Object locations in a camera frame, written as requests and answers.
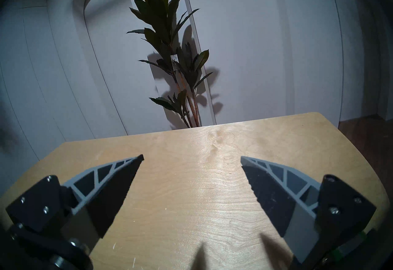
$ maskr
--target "wooden tabletop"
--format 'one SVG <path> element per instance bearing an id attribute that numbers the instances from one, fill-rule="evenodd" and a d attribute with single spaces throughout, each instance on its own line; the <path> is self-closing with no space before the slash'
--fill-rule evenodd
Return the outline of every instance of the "wooden tabletop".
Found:
<path id="1" fill-rule="evenodd" d="M 294 167 L 321 182 L 334 174 L 377 207 L 389 200 L 358 150 L 319 113 L 63 143 L 0 200 L 5 207 L 46 175 L 60 183 L 90 167 L 143 154 L 122 208 L 90 257 L 94 269 L 271 269 L 292 254 L 261 209 L 242 155 Z"/>

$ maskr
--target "potted plant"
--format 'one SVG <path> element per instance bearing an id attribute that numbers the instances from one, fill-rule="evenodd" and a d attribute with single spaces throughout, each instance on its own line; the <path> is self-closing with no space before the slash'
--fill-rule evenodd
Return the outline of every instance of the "potted plant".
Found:
<path id="1" fill-rule="evenodd" d="M 156 62 L 147 60 L 139 61 L 157 66 L 171 75 L 178 89 L 178 95 L 176 96 L 174 94 L 172 98 L 168 96 L 167 99 L 164 97 L 151 97 L 150 99 L 156 104 L 179 114 L 186 126 L 190 128 L 194 127 L 194 125 L 191 121 L 186 101 L 191 109 L 195 127 L 200 126 L 198 103 L 196 101 L 196 88 L 205 78 L 212 74 L 212 72 L 200 79 L 201 68 L 209 58 L 209 50 L 205 50 L 194 56 L 189 43 L 185 45 L 184 50 L 181 47 L 177 47 L 176 49 L 173 47 L 174 39 L 180 28 L 193 13 L 199 10 L 195 9 L 183 19 L 187 13 L 185 12 L 174 26 L 173 21 L 179 7 L 179 1 L 180 0 L 134 0 L 138 9 L 130 8 L 131 12 L 146 24 L 151 25 L 152 29 L 144 28 L 132 30 L 127 33 L 144 35 L 145 38 L 143 39 L 154 47 L 161 58 Z"/>

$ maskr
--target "arched doorway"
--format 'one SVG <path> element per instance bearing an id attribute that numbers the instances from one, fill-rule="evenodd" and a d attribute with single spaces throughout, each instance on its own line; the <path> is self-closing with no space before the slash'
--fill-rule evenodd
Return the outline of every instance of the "arched doorway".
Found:
<path id="1" fill-rule="evenodd" d="M 138 37 L 126 34 L 140 24 L 130 13 L 131 0 L 85 0 L 84 20 L 91 45 L 121 122 L 130 134 L 169 129 L 149 68 L 140 62 Z"/>

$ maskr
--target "plant stem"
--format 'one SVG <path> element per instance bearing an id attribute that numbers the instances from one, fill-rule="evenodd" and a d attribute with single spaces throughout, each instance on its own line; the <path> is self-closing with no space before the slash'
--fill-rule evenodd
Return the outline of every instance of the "plant stem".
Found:
<path id="1" fill-rule="evenodd" d="M 177 86 L 177 89 L 179 90 L 179 93 L 180 93 L 181 90 L 180 90 L 179 83 L 177 82 L 177 79 L 176 79 L 176 74 L 172 74 L 172 77 L 173 77 L 173 80 L 175 81 L 176 86 Z M 187 113 L 186 116 L 187 116 L 188 122 L 190 123 L 189 128 L 190 128 L 190 127 L 194 127 L 193 124 L 191 123 L 190 115 Z"/>
<path id="2" fill-rule="evenodd" d="M 188 104 L 190 105 L 191 112 L 193 113 L 193 116 L 194 116 L 195 126 L 196 126 L 196 127 L 199 127 L 198 116 L 197 116 L 197 114 L 195 113 L 194 104 L 192 104 L 192 102 L 191 102 L 191 100 L 190 100 L 190 97 L 189 97 L 189 95 L 188 95 L 187 88 L 185 87 L 185 83 L 184 83 L 184 80 L 183 80 L 183 75 L 182 75 L 181 73 L 180 73 L 180 78 L 181 78 L 181 80 L 182 80 L 183 87 L 184 87 L 184 89 L 185 89 L 186 92 L 187 92 L 187 93 L 186 93 L 187 101 L 188 101 Z"/>
<path id="3" fill-rule="evenodd" d="M 195 96 L 195 91 L 193 91 L 192 94 L 193 94 L 193 101 L 194 101 L 194 105 L 195 105 L 195 112 L 197 113 L 198 126 L 200 126 L 200 114 L 199 114 L 199 107 L 198 107 L 197 98 Z"/>

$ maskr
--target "wood grain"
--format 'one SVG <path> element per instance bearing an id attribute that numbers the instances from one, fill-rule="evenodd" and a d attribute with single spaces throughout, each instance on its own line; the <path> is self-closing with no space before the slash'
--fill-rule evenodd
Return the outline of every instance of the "wood grain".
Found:
<path id="1" fill-rule="evenodd" d="M 49 174 L 61 183 L 83 170 L 143 154 L 113 225 L 94 248 L 95 269 L 280 269 L 291 252 L 256 201 L 241 155 L 294 167 L 321 181 L 334 174 L 377 210 L 389 200 L 349 140 L 319 113 L 62 144 L 1 199 L 4 208 Z"/>

